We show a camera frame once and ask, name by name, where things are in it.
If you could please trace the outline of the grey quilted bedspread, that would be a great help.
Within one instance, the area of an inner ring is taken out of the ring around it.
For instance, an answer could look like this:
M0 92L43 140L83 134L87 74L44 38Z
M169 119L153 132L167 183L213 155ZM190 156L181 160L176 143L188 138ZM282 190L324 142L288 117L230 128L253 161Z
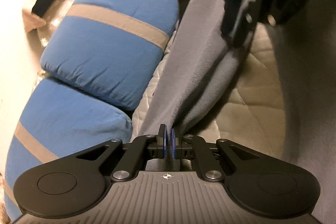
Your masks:
M270 38L259 23L233 89L190 131L213 143L219 138L275 158L282 155L285 113Z

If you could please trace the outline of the blue grey-striped pillow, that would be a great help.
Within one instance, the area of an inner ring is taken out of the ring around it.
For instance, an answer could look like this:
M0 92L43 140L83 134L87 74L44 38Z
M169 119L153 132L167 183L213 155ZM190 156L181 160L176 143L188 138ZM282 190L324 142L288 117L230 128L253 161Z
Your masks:
M15 129L5 168L5 209L20 215L14 199L16 179L37 165L110 139L131 139L131 119L122 110L56 79L43 79L31 94Z
M51 36L41 67L64 83L132 111L177 20L178 0L75 0Z

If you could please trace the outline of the blue grey-striped pillow left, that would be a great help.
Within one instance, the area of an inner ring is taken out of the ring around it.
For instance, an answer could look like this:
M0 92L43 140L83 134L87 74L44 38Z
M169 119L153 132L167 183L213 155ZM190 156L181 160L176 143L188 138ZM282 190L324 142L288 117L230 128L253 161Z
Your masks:
M131 119L122 110L56 79L43 79L31 94L15 129L5 168L5 209L20 215L14 199L16 179L37 165L110 139L131 139Z

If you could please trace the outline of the grey-blue fleece sweatpants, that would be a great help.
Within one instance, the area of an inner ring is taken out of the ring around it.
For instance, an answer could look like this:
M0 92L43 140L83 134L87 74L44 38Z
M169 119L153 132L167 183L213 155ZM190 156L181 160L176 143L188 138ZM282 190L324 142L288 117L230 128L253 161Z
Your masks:
M238 79L256 31L234 48L221 37L223 0L191 0L173 38L162 74L133 137L160 124L183 133L195 127ZM308 0L287 24L264 25L281 84L285 137L281 159L318 178L335 176L335 0Z

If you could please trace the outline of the blue grey-striped pillow right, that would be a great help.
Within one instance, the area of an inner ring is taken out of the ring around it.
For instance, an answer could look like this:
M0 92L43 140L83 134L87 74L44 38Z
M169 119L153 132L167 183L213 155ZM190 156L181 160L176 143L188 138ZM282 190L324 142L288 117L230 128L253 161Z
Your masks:
M75 0L51 36L41 67L64 83L132 111L177 20L178 0Z

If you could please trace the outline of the pink white folded cloth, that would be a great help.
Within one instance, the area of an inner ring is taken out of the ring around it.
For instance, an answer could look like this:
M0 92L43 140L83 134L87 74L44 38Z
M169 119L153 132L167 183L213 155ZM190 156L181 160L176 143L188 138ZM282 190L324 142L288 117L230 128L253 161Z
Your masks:
M36 30L46 25L46 21L43 18L28 9L22 9L22 19L25 33L29 33L32 30Z

